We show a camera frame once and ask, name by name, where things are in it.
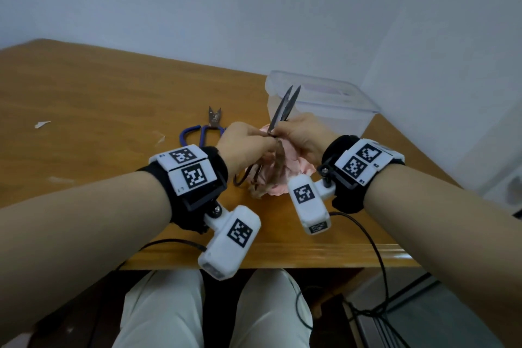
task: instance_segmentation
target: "blue-handled pliers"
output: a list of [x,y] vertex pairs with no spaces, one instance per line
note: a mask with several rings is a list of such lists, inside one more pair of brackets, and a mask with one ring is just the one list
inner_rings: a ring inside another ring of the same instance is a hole
[[199,147],[205,146],[205,134],[207,133],[207,130],[219,130],[219,136],[222,136],[225,132],[225,128],[221,127],[219,125],[219,121],[221,120],[221,108],[217,112],[214,113],[212,110],[212,107],[208,107],[208,125],[206,126],[193,126],[185,128],[181,133],[179,134],[179,142],[181,146],[186,146],[187,141],[185,140],[185,137],[187,134],[193,132],[193,131],[199,131],[201,129],[201,134],[199,134]]

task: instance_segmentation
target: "wooden table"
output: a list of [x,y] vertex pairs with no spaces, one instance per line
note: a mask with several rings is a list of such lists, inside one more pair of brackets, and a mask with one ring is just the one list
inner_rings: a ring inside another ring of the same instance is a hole
[[[261,127],[269,122],[264,83],[259,74],[58,41],[2,50],[0,206],[133,171],[150,155],[179,147],[184,128],[207,122],[209,105],[222,108],[224,127],[237,120]],[[382,115],[364,136],[404,153],[409,166],[453,182]],[[189,143],[198,139],[188,137]],[[217,140],[210,132],[208,144]],[[261,218],[245,268],[378,266],[366,237],[348,219],[334,217],[329,231],[310,236],[288,195],[254,200],[230,185],[220,202],[229,210],[246,205]],[[417,265],[366,212],[356,218],[387,266]],[[158,238],[205,244],[211,234],[169,225]],[[188,246],[162,244],[135,254],[125,268],[196,267],[198,255]]]

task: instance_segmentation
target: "scissor blade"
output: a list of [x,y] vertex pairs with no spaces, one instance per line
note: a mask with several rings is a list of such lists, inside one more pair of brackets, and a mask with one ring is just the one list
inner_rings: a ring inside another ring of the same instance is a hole
[[297,87],[296,92],[292,95],[287,105],[284,107],[283,113],[281,114],[281,121],[286,121],[290,112],[292,111],[293,105],[296,104],[297,97],[299,96],[299,91],[301,90],[301,86]]
[[270,126],[268,126],[268,130],[266,131],[267,133],[271,133],[272,130],[274,129],[274,127],[276,126],[276,123],[279,121],[279,117],[281,115],[281,109],[283,108],[283,106],[288,101],[288,98],[290,97],[290,93],[292,92],[292,87],[293,87],[293,85],[291,85],[290,88],[288,88],[287,93],[284,94],[283,99],[281,100],[281,102],[279,102],[279,106],[277,107],[276,113],[272,117],[272,121],[270,122]]

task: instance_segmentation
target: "thigh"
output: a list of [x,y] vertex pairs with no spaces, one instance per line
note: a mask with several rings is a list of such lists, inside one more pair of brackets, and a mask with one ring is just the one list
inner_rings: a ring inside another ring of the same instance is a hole
[[[308,348],[311,330],[297,317],[297,282],[284,270],[257,270],[238,302],[231,348]],[[306,301],[299,298],[301,318],[312,325]]]
[[113,348],[203,348],[199,270],[153,271],[125,296]]

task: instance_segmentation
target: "pink object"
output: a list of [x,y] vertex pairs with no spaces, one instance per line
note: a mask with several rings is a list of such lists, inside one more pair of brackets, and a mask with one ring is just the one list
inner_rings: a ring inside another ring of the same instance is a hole
[[[260,129],[260,131],[267,132],[268,131],[268,125],[265,125]],[[297,176],[301,173],[305,173],[308,176],[313,174],[315,172],[315,167],[309,163],[307,160],[305,160],[303,157],[299,157],[296,148],[292,145],[292,143],[286,139],[280,139],[283,148],[284,148],[284,167],[283,171],[281,173],[281,176],[279,178],[278,183],[273,186],[271,189],[267,191],[270,195],[281,195],[288,193],[288,180],[293,177]],[[267,175],[272,170],[272,165],[264,165],[263,169],[261,170],[261,173],[259,174],[257,178],[257,183],[259,185],[264,185],[266,183]],[[248,177],[248,182],[252,183],[252,179],[254,177],[254,171],[250,173]]]

